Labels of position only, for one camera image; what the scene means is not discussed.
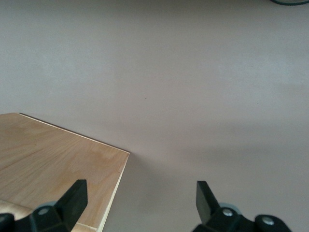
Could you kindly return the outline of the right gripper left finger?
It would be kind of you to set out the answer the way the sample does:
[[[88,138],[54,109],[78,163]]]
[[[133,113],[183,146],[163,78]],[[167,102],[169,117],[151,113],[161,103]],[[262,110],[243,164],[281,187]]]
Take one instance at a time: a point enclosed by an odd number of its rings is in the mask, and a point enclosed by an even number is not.
[[[15,220],[1,213],[2,232],[70,232],[87,206],[87,181],[78,179],[54,205],[38,207],[26,217]]]

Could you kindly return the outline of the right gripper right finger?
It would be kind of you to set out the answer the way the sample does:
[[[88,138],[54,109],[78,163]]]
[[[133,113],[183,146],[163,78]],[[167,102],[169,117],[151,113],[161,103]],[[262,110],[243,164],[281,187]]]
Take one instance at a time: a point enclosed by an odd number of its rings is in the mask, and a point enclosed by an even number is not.
[[[201,219],[195,232],[290,232],[280,218],[257,215],[248,220],[230,206],[221,206],[206,181],[197,181],[196,206]]]

